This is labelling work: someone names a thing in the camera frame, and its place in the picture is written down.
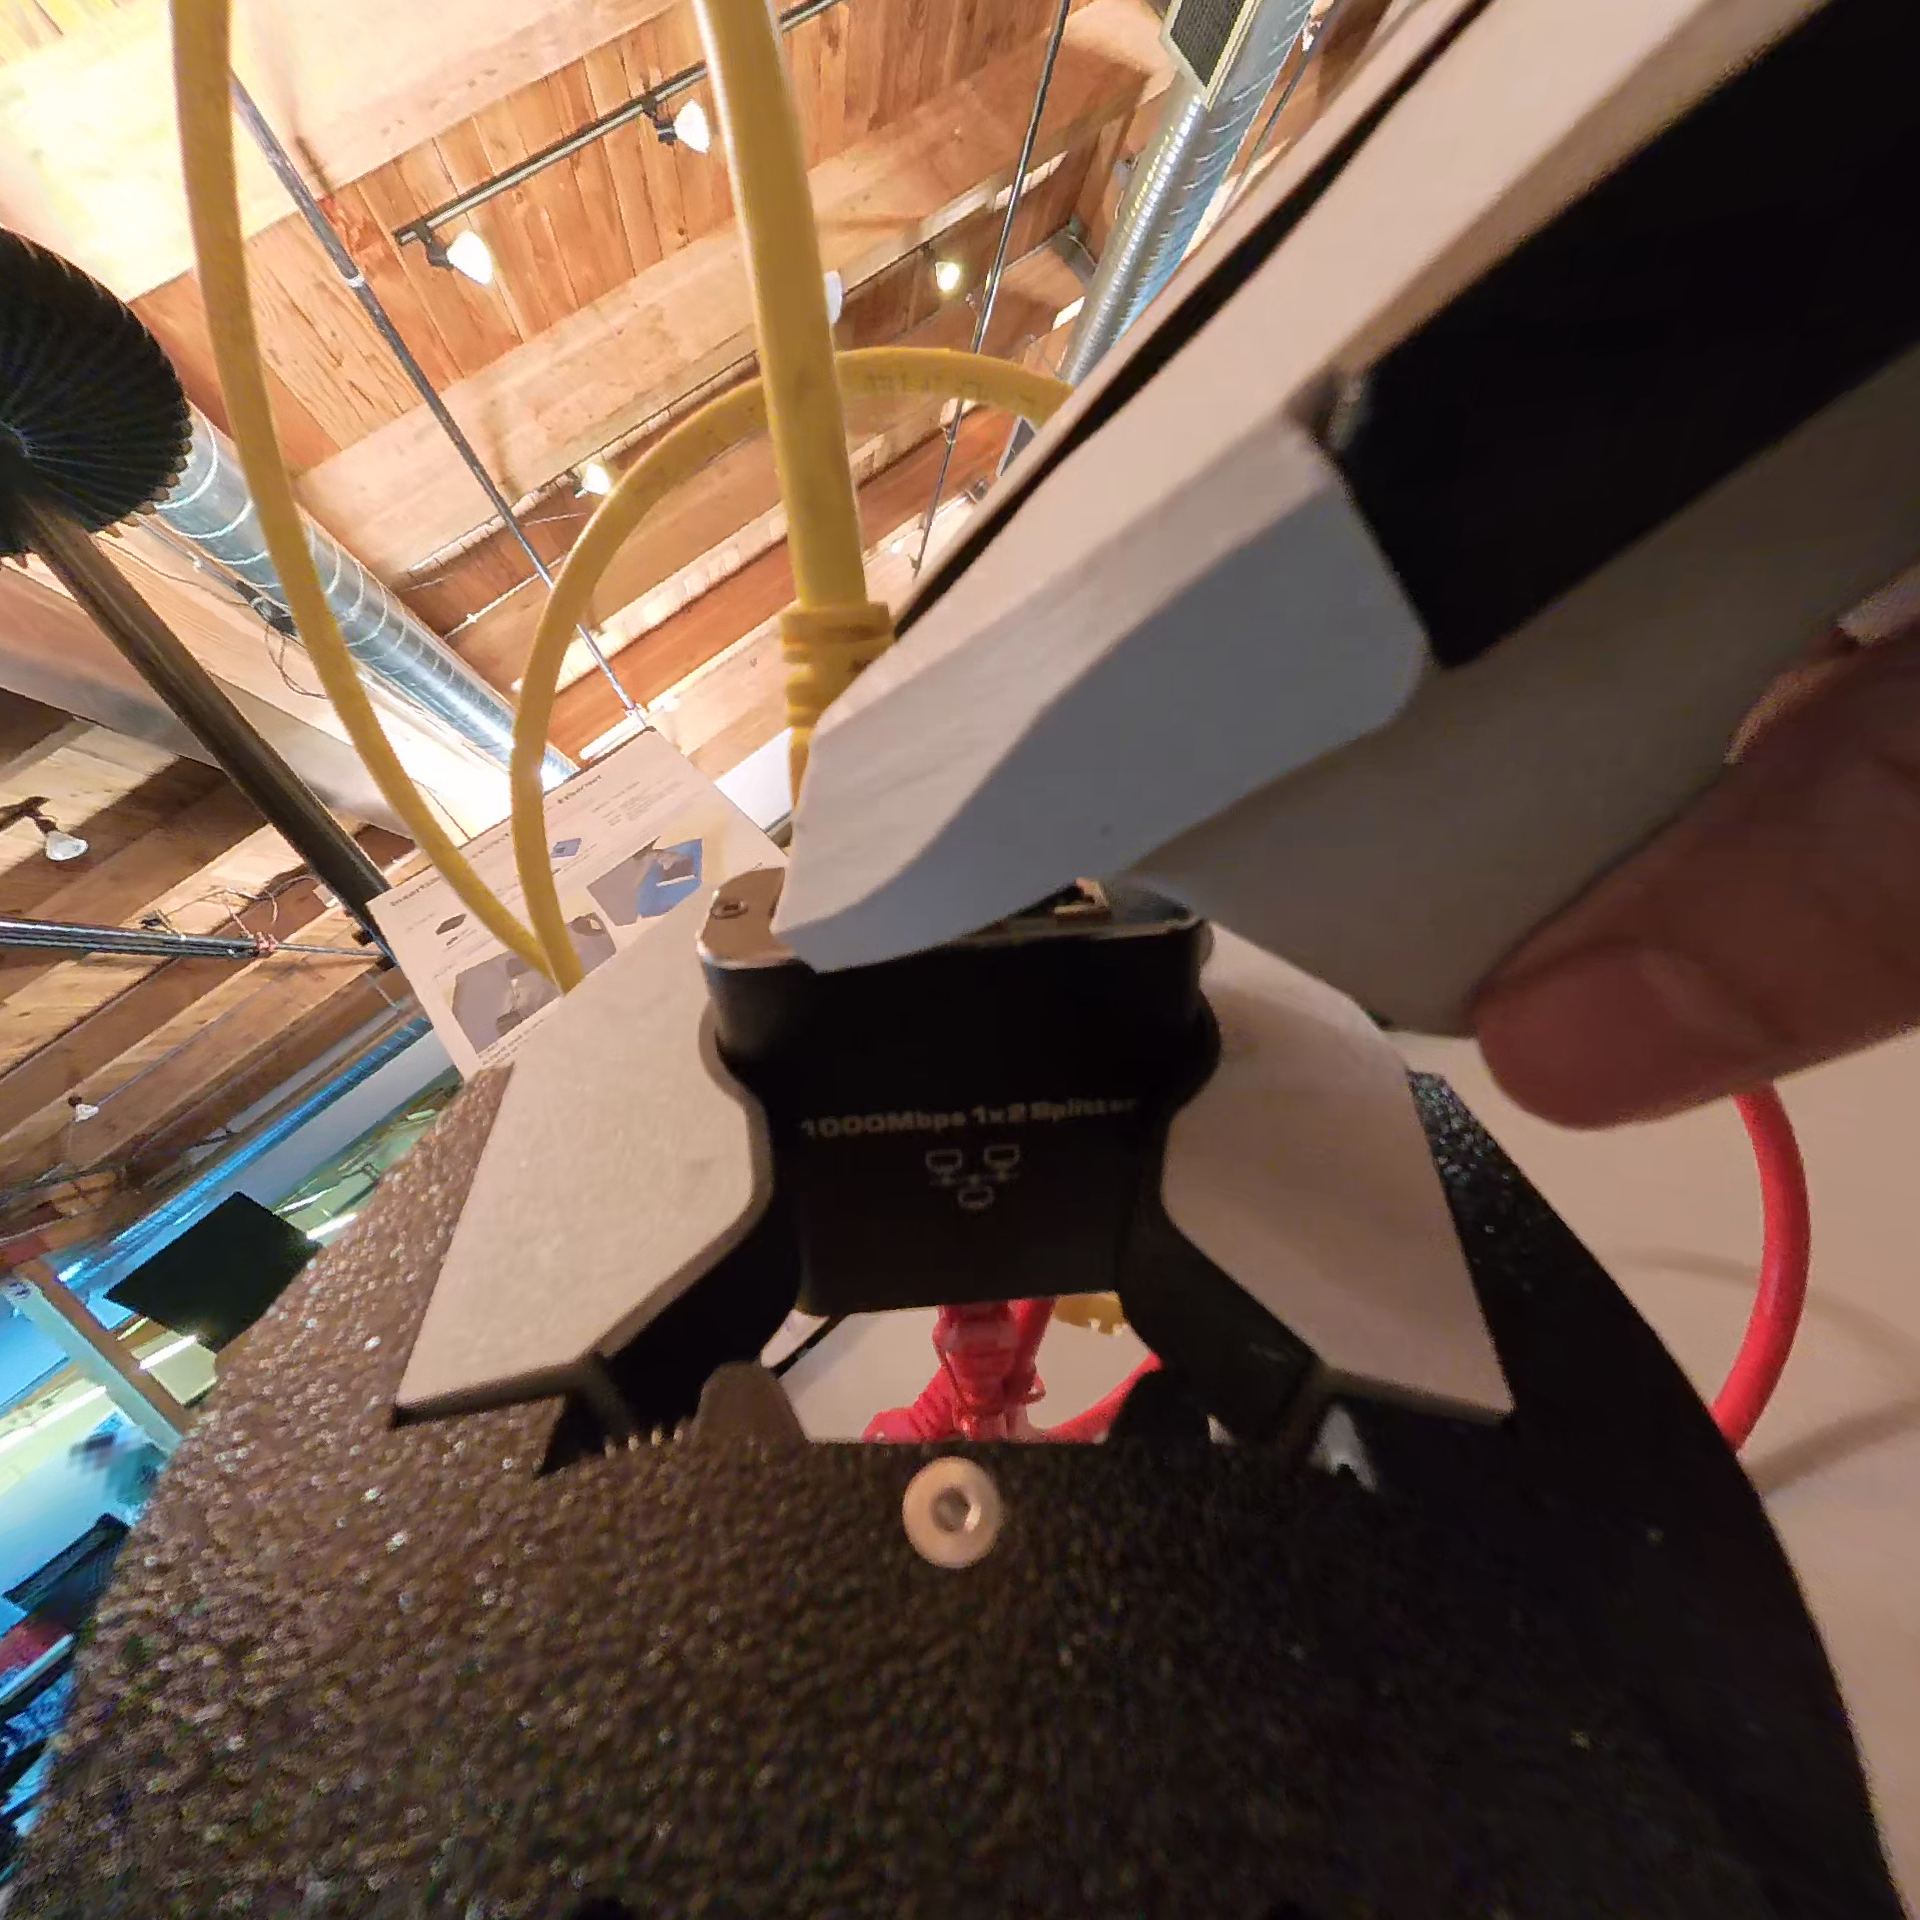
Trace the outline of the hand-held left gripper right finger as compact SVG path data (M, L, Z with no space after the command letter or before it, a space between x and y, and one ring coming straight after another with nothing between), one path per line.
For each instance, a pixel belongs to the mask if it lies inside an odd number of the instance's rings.
M1212 1063L1172 1109L1125 1256L1142 1344L1240 1441L1334 1400L1499 1423L1512 1390L1409 1070L1285 961L1204 961Z

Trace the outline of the black monitor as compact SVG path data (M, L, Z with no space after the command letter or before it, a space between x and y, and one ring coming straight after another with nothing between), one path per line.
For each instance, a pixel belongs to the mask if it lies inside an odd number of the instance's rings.
M209 1352L221 1352L276 1304L276 1299L321 1254L294 1220L232 1192L144 1264L114 1281L105 1299Z

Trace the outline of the person's right hand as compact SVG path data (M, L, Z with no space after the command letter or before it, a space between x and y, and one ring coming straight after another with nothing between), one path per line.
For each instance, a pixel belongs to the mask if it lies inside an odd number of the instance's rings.
M1480 1053L1568 1129L1658 1119L1917 1023L1917 637L1787 685L1683 819L1486 979Z

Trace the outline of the silver ventilation duct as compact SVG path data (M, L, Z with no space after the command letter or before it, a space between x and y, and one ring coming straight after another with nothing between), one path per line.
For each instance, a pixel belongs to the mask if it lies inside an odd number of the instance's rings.
M232 575L243 593L261 604L285 632L292 632L292 605L282 587L237 454L200 409L189 409L187 421L189 443L182 467L169 494L154 504L154 516L202 559ZM507 696L458 659L333 534L304 518L304 540L328 608L358 675L505 769L513 759L515 721Z
M1169 4L1169 96L1073 324L1062 381L1081 381L1178 271L1285 62L1304 47L1310 12L1310 1Z

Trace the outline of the black ethernet splitter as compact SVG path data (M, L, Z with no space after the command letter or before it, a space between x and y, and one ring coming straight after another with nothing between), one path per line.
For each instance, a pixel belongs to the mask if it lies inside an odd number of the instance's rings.
M713 897L713 1035L760 1101L820 1315L1121 1286L1150 1152L1217 1057L1209 931L1078 880L952 943L842 972L774 931L784 871Z

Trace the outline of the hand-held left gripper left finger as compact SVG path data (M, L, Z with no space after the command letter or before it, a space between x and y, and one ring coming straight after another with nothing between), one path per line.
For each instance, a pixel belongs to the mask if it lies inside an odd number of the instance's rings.
M668 917L517 1053L396 1390L408 1423L561 1398L686 1419L787 1318L765 1113L724 1064L707 917Z

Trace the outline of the printed instruction sheet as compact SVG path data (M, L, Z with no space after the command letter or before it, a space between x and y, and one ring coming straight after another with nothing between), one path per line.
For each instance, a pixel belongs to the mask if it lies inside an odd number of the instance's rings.
M726 789L642 731L545 799L546 852L584 972L636 945L686 901L784 862ZM374 901L374 924L461 1076L507 1063L558 996L434 871Z

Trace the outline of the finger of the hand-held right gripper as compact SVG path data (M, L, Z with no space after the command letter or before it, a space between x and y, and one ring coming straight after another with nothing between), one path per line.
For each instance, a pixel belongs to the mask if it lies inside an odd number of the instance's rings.
M1915 4L1441 4L912 616L1530 616L1915 357Z
M777 925L850 969L1138 876L1458 1033L1913 558L1915 357L1532 615L914 615L816 737Z

